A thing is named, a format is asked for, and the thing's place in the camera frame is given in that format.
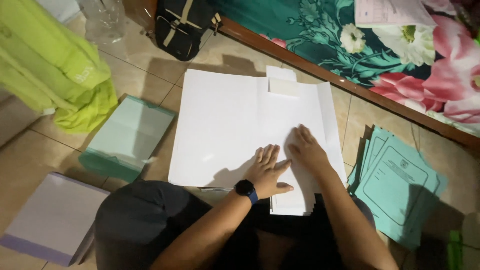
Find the logo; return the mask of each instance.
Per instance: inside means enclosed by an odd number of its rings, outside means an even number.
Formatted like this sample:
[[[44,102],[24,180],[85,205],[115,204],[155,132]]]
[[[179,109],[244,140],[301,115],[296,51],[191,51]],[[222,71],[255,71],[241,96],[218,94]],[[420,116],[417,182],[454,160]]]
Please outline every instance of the logo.
[[[408,167],[408,162],[406,160],[402,160],[400,162],[400,167],[406,169]]]

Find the floral fabric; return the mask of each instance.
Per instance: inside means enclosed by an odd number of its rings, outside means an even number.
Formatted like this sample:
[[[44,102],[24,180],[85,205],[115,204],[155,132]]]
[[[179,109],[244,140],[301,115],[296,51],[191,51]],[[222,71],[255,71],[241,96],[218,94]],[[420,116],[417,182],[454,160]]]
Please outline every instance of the floral fabric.
[[[480,137],[480,47],[449,0],[422,0],[436,27],[357,28],[354,0],[210,0],[297,55]]]

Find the lime green fabric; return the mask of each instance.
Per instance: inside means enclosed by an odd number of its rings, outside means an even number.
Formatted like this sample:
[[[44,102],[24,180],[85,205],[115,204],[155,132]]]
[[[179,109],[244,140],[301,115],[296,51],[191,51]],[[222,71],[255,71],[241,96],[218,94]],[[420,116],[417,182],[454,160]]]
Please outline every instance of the lime green fabric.
[[[108,65],[35,0],[0,0],[0,84],[55,124],[90,132],[117,105]]]

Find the right hand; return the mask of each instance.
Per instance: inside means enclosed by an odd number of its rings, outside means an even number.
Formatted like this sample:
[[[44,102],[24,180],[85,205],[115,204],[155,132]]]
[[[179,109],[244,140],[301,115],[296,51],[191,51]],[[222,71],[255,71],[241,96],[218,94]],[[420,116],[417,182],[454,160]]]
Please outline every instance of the right hand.
[[[297,143],[288,146],[290,152],[312,175],[318,176],[326,166],[330,166],[327,153],[304,125],[294,128],[294,133]]]

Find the stack of paper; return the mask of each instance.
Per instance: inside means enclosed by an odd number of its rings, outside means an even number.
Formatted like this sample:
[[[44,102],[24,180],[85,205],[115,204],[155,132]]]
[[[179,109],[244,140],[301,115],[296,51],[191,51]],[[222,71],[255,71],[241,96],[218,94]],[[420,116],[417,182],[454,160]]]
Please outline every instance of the stack of paper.
[[[348,177],[348,191],[369,206],[378,230],[414,250],[447,182],[415,148],[375,127]]]
[[[0,245],[62,266],[81,261],[109,192],[49,173],[12,221]]]
[[[420,0],[355,0],[355,25],[374,28],[437,24]]]
[[[78,160],[88,170],[133,182],[175,113],[127,96]]]
[[[280,145],[278,161],[290,158],[287,145],[300,123],[310,128],[346,182],[329,83],[297,83],[292,71],[275,67],[267,67],[267,76],[187,70],[169,182],[232,188],[252,165],[258,147]],[[312,176],[294,163],[279,182],[295,190],[274,196],[271,213],[308,215],[318,192]]]

